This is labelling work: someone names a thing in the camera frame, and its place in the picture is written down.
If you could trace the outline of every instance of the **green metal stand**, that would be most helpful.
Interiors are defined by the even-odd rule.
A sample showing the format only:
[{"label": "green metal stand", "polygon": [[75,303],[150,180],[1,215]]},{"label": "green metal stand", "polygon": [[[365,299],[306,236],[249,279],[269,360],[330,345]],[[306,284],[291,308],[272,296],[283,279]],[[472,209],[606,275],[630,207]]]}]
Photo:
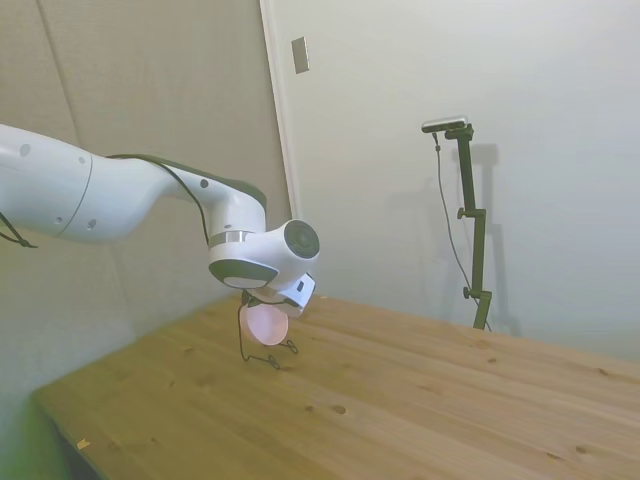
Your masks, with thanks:
[{"label": "green metal stand", "polygon": [[473,328],[484,330],[487,325],[489,307],[491,306],[491,292],[482,289],[487,211],[484,208],[476,208],[476,198],[473,189],[473,170],[471,169],[471,149],[469,147],[469,143],[473,139],[473,126],[468,124],[463,128],[448,130],[444,136],[447,140],[456,140],[458,142],[460,175],[462,176],[462,193],[464,196],[464,208],[458,210],[458,219],[462,217],[474,219],[471,290],[464,287],[462,293],[464,298],[471,297],[478,301],[478,309],[476,310]]}]

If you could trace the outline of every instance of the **wooden table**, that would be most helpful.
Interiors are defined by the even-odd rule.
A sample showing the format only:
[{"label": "wooden table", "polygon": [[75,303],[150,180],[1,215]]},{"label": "wooden table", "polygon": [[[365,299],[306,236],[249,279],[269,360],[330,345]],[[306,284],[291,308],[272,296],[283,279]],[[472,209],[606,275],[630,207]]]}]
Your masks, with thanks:
[{"label": "wooden table", "polygon": [[37,399],[105,478],[640,479],[640,365],[316,297],[276,371],[237,306]]}]

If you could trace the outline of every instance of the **wire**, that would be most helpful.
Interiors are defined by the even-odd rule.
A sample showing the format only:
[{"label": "wire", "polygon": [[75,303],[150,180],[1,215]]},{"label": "wire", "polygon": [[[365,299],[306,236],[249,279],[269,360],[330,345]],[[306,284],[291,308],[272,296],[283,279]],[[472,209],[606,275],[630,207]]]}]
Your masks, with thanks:
[{"label": "wire", "polygon": [[209,244],[209,229],[207,228],[207,219],[204,214],[204,209],[202,208],[202,204],[200,200],[196,198],[191,189],[187,187],[187,185],[182,181],[182,179],[176,174],[173,170],[167,167],[163,162],[164,159],[160,157],[154,157],[152,155],[140,155],[140,154],[126,154],[126,155],[109,155],[107,158],[137,158],[140,160],[144,160],[145,162],[152,163],[163,170],[165,170],[169,175],[171,175],[176,182],[180,184],[182,188],[187,192],[187,194],[191,197],[194,203],[197,205],[198,210],[200,210],[200,220],[202,221],[202,229],[204,230],[204,241]]},{"label": "wire", "polygon": [[258,297],[256,297],[255,295],[252,295],[251,292],[249,292],[247,289],[243,288],[242,292],[245,293],[247,295],[247,298],[249,300],[255,300],[258,303],[264,303],[265,305],[284,305],[287,302],[275,302],[275,303],[269,303],[269,302],[265,302],[261,299],[259,299]]},{"label": "wire", "polygon": [[[240,346],[240,356],[242,357],[242,359],[245,362],[248,362],[249,360],[254,358],[256,360],[260,360],[261,362],[266,362],[266,363],[270,364],[276,370],[280,370],[280,364],[278,363],[278,361],[276,360],[276,358],[273,355],[269,355],[267,358],[264,358],[264,357],[257,357],[255,355],[245,355],[244,354],[244,345],[242,343],[242,325],[241,325],[241,320],[240,320],[240,314],[242,312],[242,309],[245,306],[247,306],[247,308],[251,306],[251,301],[252,300],[258,301],[260,303],[264,303],[265,305],[280,305],[281,303],[285,303],[285,302],[265,303],[265,302],[262,302],[259,298],[254,297],[253,295],[251,295],[251,293],[249,293],[246,289],[242,289],[242,297],[241,297],[241,300],[240,300],[240,307],[238,308],[238,343],[239,343],[239,346]],[[293,340],[287,340],[286,343],[278,343],[278,346],[287,347],[289,350],[291,350],[296,355],[299,352],[298,347],[296,347],[296,344],[293,343]]]},{"label": "wire", "polygon": [[11,222],[9,221],[9,219],[2,214],[2,212],[0,212],[0,220],[2,220],[2,222],[9,228],[9,230],[11,230],[11,233],[13,233],[16,238],[11,238],[10,236],[5,235],[2,232],[0,232],[0,237],[10,242],[17,243],[21,247],[38,248],[36,245],[31,245],[25,238],[23,238],[22,235],[20,235],[18,231],[14,228],[14,226],[11,225]]},{"label": "wire", "polygon": [[[438,156],[438,187],[440,188],[440,198],[442,199],[442,207],[444,208],[444,218],[447,221],[447,233],[449,234],[449,243],[451,244],[451,249],[453,250],[453,256],[456,257],[456,263],[458,264],[458,267],[460,267],[460,271],[462,272],[462,276],[464,277],[464,281],[467,284],[467,288],[469,290],[471,290],[471,283],[469,282],[469,277],[467,276],[467,272],[465,272],[464,267],[462,266],[462,262],[460,261],[460,257],[458,256],[458,250],[456,249],[456,245],[455,243],[453,243],[453,235],[451,233],[451,220],[449,220],[449,209],[447,208],[447,202],[444,199],[444,191],[442,188],[442,168],[441,168],[441,161],[440,161],[440,144],[438,143],[438,134],[437,133],[433,133],[433,139],[436,142],[436,155]],[[473,297],[470,297],[476,304],[476,307],[479,307],[480,304],[478,303],[478,300],[476,300]],[[486,321],[486,325],[487,328],[489,329],[490,332],[493,332],[493,330],[491,329],[491,325],[489,325],[489,321]]]}]

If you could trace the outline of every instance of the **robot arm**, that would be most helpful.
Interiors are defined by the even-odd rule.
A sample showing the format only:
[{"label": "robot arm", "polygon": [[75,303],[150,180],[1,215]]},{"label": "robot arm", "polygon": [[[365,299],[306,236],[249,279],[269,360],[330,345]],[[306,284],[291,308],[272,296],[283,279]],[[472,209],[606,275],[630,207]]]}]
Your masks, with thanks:
[{"label": "robot arm", "polygon": [[161,196],[193,201],[185,187],[207,212],[211,273],[299,316],[315,289],[306,272],[318,256],[318,236],[300,220],[266,232],[266,199],[257,188],[157,157],[104,158],[0,125],[0,213],[14,227],[109,242],[129,235]]}]

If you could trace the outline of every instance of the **pink object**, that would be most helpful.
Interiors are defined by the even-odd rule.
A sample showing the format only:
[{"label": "pink object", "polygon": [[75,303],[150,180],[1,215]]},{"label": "pink object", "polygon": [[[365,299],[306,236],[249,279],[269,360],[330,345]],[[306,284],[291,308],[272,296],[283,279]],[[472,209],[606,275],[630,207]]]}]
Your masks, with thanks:
[{"label": "pink object", "polygon": [[240,328],[254,342],[277,345],[287,336],[289,317],[264,303],[255,307],[245,305],[240,310]]}]

